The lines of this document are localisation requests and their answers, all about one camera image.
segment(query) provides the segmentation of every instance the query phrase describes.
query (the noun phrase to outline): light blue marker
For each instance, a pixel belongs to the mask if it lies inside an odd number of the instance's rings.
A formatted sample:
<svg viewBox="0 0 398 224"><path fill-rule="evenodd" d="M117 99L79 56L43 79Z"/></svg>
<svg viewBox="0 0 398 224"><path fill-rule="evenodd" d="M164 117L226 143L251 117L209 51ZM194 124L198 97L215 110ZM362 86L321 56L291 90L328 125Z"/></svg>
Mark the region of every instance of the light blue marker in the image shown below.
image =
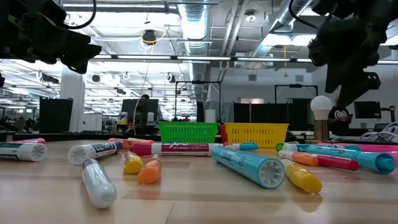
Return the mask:
<svg viewBox="0 0 398 224"><path fill-rule="evenodd" d="M307 148L309 146L318 146L318 145L311 145L311 144L289 144L285 143L283 146L283 150L289 150L289 151L294 151L294 152L307 152ZM349 150L354 150L354 151L360 151L361 148L359 146L340 146L340 145L320 145L324 147L332 147L336 149L349 149Z"/></svg>
<svg viewBox="0 0 398 224"><path fill-rule="evenodd" d="M308 153L321 154L327 156L343 157L347 159L355 159L361 167L389 174L396 168L394 158L387 153L378 152L361 152L349 149L337 149L325 146L309 146Z"/></svg>
<svg viewBox="0 0 398 224"><path fill-rule="evenodd" d="M214 148L211 157L267 189L279 187L285 179L284 166L274 158L229 150L223 146Z"/></svg>

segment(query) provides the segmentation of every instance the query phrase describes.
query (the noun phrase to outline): red marker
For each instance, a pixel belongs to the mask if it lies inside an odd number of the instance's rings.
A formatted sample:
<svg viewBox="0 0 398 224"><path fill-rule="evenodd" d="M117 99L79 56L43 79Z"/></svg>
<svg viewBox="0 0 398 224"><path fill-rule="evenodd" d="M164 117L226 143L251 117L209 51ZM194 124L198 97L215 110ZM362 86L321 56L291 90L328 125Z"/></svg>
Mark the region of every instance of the red marker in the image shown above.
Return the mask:
<svg viewBox="0 0 398 224"><path fill-rule="evenodd" d="M130 151L138 156L211 156L211 151L222 144L192 144L192 143L153 143L135 144Z"/></svg>
<svg viewBox="0 0 398 224"><path fill-rule="evenodd" d="M312 154L312 156L318 159L318 166L333 167L333 168L346 169L351 171L356 171L359 169L359 163L354 159L346 159L334 156L324 156L318 154Z"/></svg>

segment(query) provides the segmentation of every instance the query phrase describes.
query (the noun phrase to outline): light bulb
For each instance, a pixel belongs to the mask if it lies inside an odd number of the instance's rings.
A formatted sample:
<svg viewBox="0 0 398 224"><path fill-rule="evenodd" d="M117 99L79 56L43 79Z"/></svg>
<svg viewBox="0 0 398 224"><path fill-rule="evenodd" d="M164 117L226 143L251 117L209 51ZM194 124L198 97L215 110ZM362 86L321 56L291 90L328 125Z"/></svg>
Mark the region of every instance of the light bulb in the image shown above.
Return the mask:
<svg viewBox="0 0 398 224"><path fill-rule="evenodd" d="M317 96L311 101L311 110L315 120L327 120L333 103L326 96Z"/></svg>

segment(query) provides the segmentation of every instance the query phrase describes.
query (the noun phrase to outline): yellow marker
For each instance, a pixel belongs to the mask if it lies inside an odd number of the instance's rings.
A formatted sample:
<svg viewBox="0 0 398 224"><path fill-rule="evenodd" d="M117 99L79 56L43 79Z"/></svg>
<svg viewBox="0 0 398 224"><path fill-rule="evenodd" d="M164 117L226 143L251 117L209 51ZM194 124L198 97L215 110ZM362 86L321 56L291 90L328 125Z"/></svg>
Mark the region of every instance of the yellow marker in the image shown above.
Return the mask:
<svg viewBox="0 0 398 224"><path fill-rule="evenodd" d="M322 183L315 175L302 166L288 160L281 161L285 167L285 174L289 180L307 193L317 194L322 190Z"/></svg>
<svg viewBox="0 0 398 224"><path fill-rule="evenodd" d="M137 156L137 154L132 153L132 152L126 152L124 154L124 173L125 174L136 174L138 173L141 168L142 168L142 159Z"/></svg>

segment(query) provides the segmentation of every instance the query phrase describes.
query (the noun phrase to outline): column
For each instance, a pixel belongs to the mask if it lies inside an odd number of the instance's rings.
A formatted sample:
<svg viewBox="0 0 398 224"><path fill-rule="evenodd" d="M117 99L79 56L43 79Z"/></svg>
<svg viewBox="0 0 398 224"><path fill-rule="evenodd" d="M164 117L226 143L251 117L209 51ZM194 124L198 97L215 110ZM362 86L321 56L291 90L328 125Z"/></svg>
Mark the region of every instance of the column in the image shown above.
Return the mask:
<svg viewBox="0 0 398 224"><path fill-rule="evenodd" d="M61 99L73 99L70 132L83 131L83 114L85 112L86 75L71 71L63 66L61 77Z"/></svg>

